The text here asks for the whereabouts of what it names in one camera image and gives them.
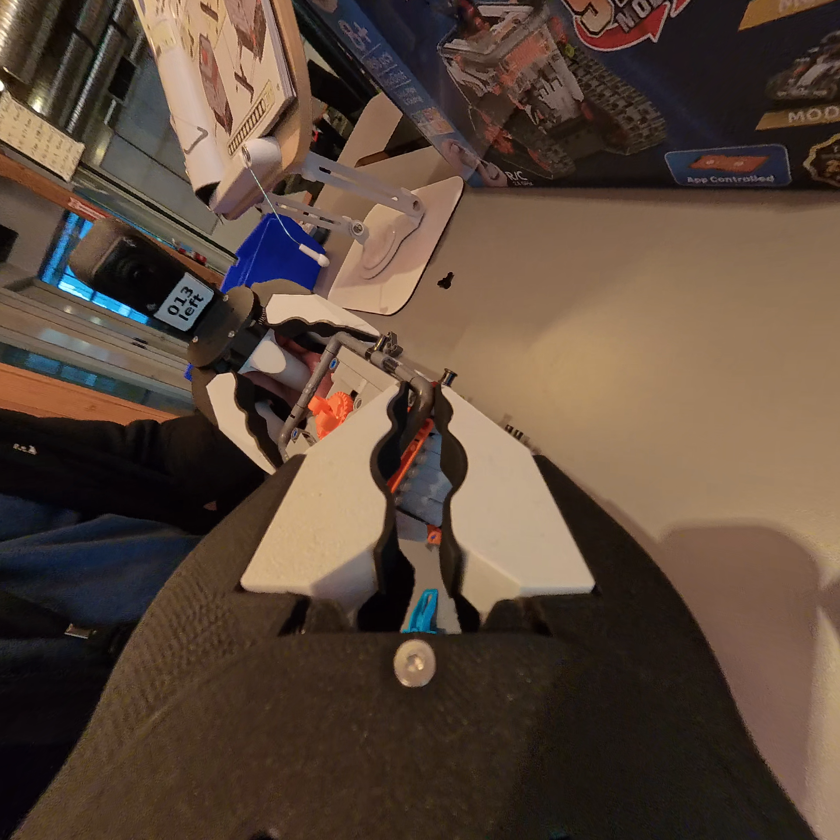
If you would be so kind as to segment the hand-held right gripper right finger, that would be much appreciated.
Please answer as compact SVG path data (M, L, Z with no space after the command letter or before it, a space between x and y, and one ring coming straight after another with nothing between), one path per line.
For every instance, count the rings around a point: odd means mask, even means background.
M590 595L595 579L526 446L448 385L435 388L443 503L439 563L461 625L499 602Z

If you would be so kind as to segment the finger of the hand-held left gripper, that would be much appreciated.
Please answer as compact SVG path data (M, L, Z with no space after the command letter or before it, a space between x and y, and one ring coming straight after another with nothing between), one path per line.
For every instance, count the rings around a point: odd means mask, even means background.
M206 392L220 432L265 473L273 475L294 456L278 442L294 407L240 373L216 375Z
M362 342L377 341L380 331L360 316L319 295L273 295L265 310L266 327L299 342L328 342L345 333Z

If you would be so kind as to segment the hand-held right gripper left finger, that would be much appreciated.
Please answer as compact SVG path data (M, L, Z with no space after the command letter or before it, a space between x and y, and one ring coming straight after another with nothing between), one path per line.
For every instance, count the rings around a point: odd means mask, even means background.
M338 603L360 628L400 628L414 569L388 480L401 463L408 386L393 384L279 474L284 493L242 574L247 592Z

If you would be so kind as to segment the grey brick model orange gear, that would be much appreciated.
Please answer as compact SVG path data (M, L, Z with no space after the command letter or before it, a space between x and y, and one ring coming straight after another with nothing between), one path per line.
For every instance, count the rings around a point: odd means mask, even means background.
M329 363L327 395L315 395L298 429L291 434L288 453L314 446L358 413L395 380L392 372L367 356L342 348ZM442 437L429 412L409 444L400 445L400 466L388 481L401 539L439 549L443 537L444 502L451 489L440 466Z

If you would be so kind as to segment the blue brick separator tool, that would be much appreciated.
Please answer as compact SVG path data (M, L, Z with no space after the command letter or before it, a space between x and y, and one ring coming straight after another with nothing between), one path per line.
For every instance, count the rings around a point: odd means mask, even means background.
M437 635L440 630L437 625L438 589L424 590L415 603L414 609L402 629L403 634Z

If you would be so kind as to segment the person's left hand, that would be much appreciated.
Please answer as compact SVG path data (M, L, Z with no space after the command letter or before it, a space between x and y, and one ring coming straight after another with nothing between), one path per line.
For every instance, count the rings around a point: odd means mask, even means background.
M313 373L319 367L322 354L308 350L290 339L280 338L278 339L278 344L289 356L299 362L298 367L303 366L306 368L306 374L297 375L299 382L290 385L279 381L275 376L263 371L248 371L244 376L251 380L257 387L264 389L289 407L294 407L301 396L304 386L309 383Z

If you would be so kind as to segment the blue plastic bin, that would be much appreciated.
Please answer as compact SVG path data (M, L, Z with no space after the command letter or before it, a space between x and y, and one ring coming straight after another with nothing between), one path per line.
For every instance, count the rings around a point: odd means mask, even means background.
M284 217L283 222L294 239L325 255L323 247L299 222ZM228 269L220 291L227 293L235 287L252 287L273 280L289 280L303 290L312 291L320 271L321 267L302 254L282 231L273 213L268 213L236 251L236 261Z

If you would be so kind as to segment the white cardboard sheet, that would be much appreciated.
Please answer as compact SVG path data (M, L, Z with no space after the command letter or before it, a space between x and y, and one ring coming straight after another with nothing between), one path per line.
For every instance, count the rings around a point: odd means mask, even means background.
M339 163L409 190L457 174L384 93L377 94L362 110Z

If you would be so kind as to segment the instruction booklet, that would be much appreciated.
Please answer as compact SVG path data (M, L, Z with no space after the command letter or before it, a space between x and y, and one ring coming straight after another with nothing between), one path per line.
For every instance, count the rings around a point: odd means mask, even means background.
M267 1L135 1L171 126L196 197L221 213L223 195L259 152L298 90L280 22Z

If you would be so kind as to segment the white grid panel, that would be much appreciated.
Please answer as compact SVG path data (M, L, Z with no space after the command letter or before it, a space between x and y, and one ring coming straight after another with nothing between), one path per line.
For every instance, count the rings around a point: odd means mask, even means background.
M1 141L65 182L71 181L85 150L84 143L15 100L8 90L1 96Z

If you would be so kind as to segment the dark blue toy box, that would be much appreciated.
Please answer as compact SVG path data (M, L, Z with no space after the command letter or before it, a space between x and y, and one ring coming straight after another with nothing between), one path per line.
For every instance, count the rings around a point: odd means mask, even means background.
M838 194L838 2L294 2L476 187Z

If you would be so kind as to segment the silver ventilation duct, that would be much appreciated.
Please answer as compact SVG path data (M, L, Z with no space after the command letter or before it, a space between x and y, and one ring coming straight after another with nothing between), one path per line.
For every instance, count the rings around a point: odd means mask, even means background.
M2 1L2 92L81 135L136 34L128 1Z

